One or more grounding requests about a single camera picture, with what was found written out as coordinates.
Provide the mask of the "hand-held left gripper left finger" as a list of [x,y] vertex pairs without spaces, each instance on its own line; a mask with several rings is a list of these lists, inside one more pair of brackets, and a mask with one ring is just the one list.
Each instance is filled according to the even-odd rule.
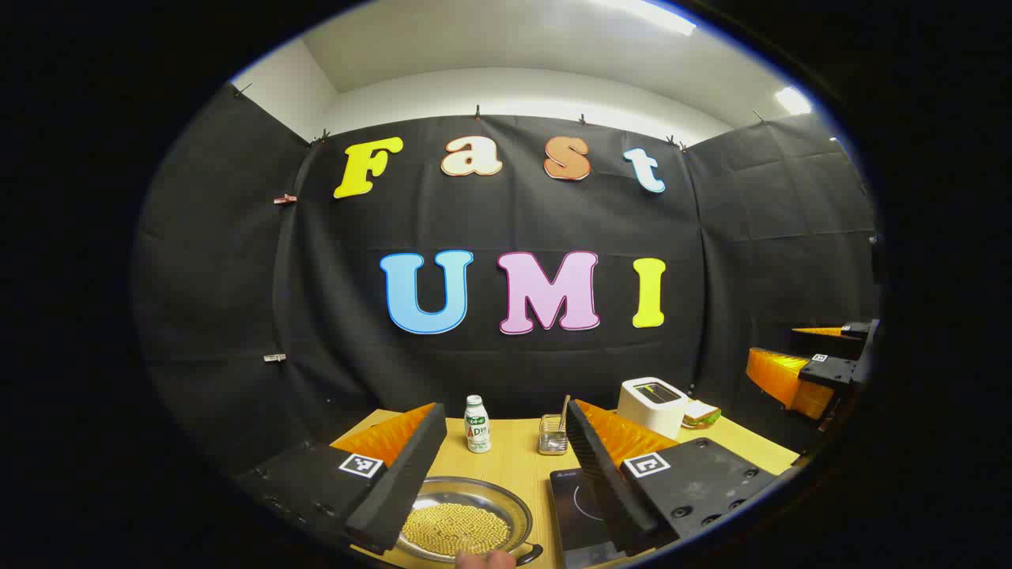
[[282,521],[330,547],[395,546],[446,436],[433,402],[332,444],[303,442],[236,479]]

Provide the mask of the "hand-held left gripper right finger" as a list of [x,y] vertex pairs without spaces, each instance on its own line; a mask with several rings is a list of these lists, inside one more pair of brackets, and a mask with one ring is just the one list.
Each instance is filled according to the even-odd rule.
[[708,437],[677,443],[579,399],[565,428],[612,543],[629,557],[690,543],[776,479]]

